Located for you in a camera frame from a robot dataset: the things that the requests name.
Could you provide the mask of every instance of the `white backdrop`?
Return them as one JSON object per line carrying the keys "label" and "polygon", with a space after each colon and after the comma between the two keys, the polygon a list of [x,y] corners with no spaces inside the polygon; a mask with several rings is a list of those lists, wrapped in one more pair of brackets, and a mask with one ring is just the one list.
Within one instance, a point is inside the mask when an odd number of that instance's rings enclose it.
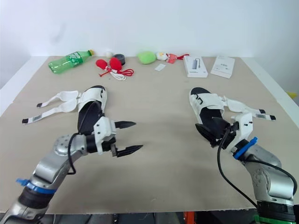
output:
{"label": "white backdrop", "polygon": [[28,56],[152,50],[255,57],[299,91],[298,10],[297,0],[1,0],[1,76]]}

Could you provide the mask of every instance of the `red pom pom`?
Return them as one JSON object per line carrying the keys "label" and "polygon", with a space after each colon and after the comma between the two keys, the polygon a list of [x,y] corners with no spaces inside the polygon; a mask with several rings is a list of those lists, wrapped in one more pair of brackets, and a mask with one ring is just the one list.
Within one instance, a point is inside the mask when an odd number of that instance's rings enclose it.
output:
{"label": "red pom pom", "polygon": [[103,59],[99,59],[96,61],[95,63],[98,67],[100,67],[101,69],[105,69],[107,67],[107,62],[105,62]]}
{"label": "red pom pom", "polygon": [[110,67],[114,70],[120,71],[122,68],[121,61],[116,57],[111,58],[109,63],[110,63]]}

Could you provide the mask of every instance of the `yellow object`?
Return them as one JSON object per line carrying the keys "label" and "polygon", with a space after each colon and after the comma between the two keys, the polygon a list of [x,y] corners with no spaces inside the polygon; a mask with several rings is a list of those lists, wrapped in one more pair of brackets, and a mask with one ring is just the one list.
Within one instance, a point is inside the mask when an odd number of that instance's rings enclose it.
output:
{"label": "yellow object", "polygon": [[297,97],[297,93],[295,93],[295,92],[286,92],[288,95],[289,95],[289,97],[291,97],[292,99],[294,99],[295,97]]}
{"label": "yellow object", "polygon": [[90,54],[93,56],[94,55],[94,51],[93,50],[88,50],[90,52]]}

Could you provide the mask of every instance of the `bottle label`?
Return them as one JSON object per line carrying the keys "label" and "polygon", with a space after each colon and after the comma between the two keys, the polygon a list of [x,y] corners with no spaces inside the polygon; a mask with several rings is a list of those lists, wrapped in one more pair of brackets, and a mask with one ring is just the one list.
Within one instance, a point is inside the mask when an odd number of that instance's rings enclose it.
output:
{"label": "bottle label", "polygon": [[83,59],[78,52],[71,53],[68,55],[68,57],[73,65],[73,67],[83,63]]}

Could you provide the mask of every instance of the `table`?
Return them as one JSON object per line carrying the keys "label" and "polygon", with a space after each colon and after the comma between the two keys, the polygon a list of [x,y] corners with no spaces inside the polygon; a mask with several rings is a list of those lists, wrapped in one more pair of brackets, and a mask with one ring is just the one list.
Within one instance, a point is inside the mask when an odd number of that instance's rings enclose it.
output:
{"label": "table", "polygon": [[[0,118],[0,211],[5,211],[22,191],[15,179],[30,177],[57,137],[76,132],[78,113],[56,114],[29,125],[21,124],[21,119],[58,105],[59,102],[36,108],[37,103],[59,91],[82,92],[98,84],[108,91],[106,116],[137,123],[117,133],[117,146],[144,144],[144,147],[122,158],[105,153],[78,160],[77,174],[65,179],[50,203],[49,213],[251,208],[222,179],[216,149],[211,149],[195,129],[196,117],[188,99],[192,87],[204,87],[275,115],[275,122],[254,119],[251,137],[257,136],[259,144],[278,156],[283,168],[299,180],[299,129],[288,116],[292,112],[284,111],[278,99],[248,68],[246,59],[236,58],[232,77],[225,79],[211,74],[208,78],[187,78],[182,61],[166,64],[158,72],[154,68],[161,61],[141,65],[136,58],[128,57],[125,68],[133,68],[135,74],[121,82],[109,75],[100,78],[94,66],[95,57],[62,75],[54,75],[47,63],[55,58],[47,59]],[[214,58],[203,60],[210,71]],[[232,115],[226,111],[224,118],[229,120]],[[254,198],[246,169],[229,154],[223,153],[221,160],[227,177]]]}

